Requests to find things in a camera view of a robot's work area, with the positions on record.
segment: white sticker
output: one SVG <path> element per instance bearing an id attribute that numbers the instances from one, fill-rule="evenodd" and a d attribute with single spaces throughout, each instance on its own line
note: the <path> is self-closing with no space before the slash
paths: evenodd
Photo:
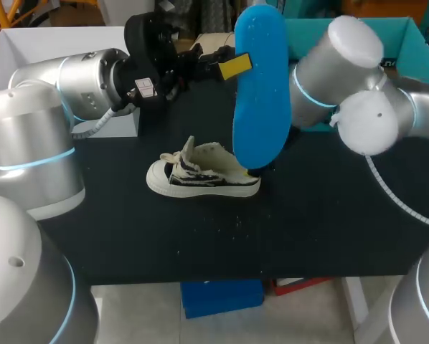
<path id="1" fill-rule="evenodd" d="M 141 93 L 141 97 L 148 98 L 157 96 L 157 92 L 154 89 L 154 84 L 148 77 L 144 79 L 135 80 L 135 83 Z"/>
<path id="2" fill-rule="evenodd" d="M 159 2 L 159 6 L 165 11 L 170 12 L 175 9 L 175 6 L 169 0 L 162 0 Z"/>

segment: sneaker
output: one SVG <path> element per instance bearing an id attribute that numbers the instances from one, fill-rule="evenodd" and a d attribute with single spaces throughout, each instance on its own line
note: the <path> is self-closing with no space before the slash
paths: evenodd
<path id="1" fill-rule="evenodd" d="M 218 142 L 194 147 L 191 136 L 181 152 L 160 155 L 149 168 L 146 182 L 152 191 L 168 197 L 249 197 L 258 192 L 260 178 L 249 176 Z"/>

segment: blue box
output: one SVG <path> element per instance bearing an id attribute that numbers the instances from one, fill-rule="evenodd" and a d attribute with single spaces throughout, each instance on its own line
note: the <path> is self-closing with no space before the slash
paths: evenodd
<path id="1" fill-rule="evenodd" d="M 258 279 L 243 281 L 182 282 L 186 319 L 259 306 L 264 300 Z"/>
<path id="2" fill-rule="evenodd" d="M 332 19 L 287 19 L 289 58 L 306 56 L 318 43 Z M 384 44 L 386 65 L 396 67 L 399 75 L 429 82 L 429 46 L 411 18 L 366 18 Z M 329 131 L 318 124 L 307 131 Z"/>

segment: white cable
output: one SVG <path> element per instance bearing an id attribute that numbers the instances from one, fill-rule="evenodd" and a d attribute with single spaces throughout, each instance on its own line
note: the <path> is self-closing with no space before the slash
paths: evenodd
<path id="1" fill-rule="evenodd" d="M 374 165 L 374 161 L 372 161 L 370 156 L 366 156 L 367 164 L 369 165 L 369 168 L 371 169 L 372 174 L 374 175 L 375 179 L 379 183 L 380 187 L 383 188 L 385 193 L 404 211 L 406 211 L 409 215 L 412 217 L 415 217 L 417 220 L 423 222 L 424 224 L 427 224 L 429 226 L 429 218 L 423 216 L 422 214 L 419 214 L 415 210 L 411 209 L 409 206 L 407 206 L 403 201 L 401 201 L 396 195 L 390 190 L 390 188 L 387 186 L 387 184 L 384 182 L 382 177 L 379 174 L 379 171 L 376 169 Z"/>
<path id="2" fill-rule="evenodd" d="M 106 113 L 99 119 L 95 126 L 83 133 L 72 134 L 72 138 L 75 140 L 82 140 L 96 134 L 117 112 L 109 109 Z"/>

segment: white box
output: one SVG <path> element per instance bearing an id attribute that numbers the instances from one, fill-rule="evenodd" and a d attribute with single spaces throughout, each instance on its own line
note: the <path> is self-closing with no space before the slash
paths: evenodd
<path id="1" fill-rule="evenodd" d="M 3 29 L 0 32 L 0 90 L 18 68 L 45 61 L 96 50 L 116 48 L 128 54 L 123 40 L 123 27 L 44 27 Z M 136 137 L 139 109 L 133 114 L 112 118 L 92 138 Z M 92 128 L 95 121 L 76 125 L 73 132 Z"/>

